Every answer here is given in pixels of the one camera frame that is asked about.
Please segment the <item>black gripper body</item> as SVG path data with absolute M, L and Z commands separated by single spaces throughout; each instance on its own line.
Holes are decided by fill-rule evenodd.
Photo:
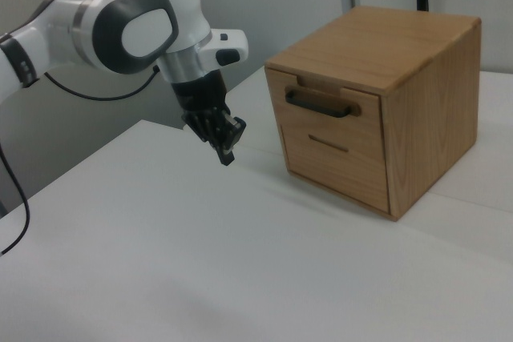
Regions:
M 219 70 L 190 82 L 173 83 L 172 89 L 184 111 L 203 111 L 216 108 L 230 113 L 225 98 L 227 89 Z

